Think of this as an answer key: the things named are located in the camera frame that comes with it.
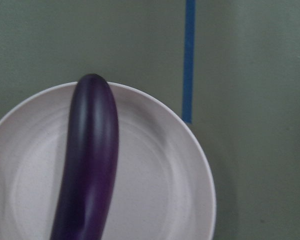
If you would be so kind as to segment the purple eggplant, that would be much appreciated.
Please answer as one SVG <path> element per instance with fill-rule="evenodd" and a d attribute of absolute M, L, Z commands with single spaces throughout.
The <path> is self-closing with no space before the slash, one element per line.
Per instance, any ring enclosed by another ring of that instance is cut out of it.
<path fill-rule="evenodd" d="M 99 240 L 108 217 L 119 153 L 119 121 L 109 84 L 97 74 L 71 99 L 63 176 L 50 238 Z"/>

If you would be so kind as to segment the pink plate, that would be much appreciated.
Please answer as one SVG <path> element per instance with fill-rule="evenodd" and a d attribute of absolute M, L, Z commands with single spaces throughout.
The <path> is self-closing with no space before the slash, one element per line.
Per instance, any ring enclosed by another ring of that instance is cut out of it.
<path fill-rule="evenodd" d="M 154 97 L 110 84 L 119 156 L 105 240 L 210 240 L 215 185 L 190 129 Z M 37 93 L 0 121 L 0 240 L 50 237 L 74 83 Z"/>

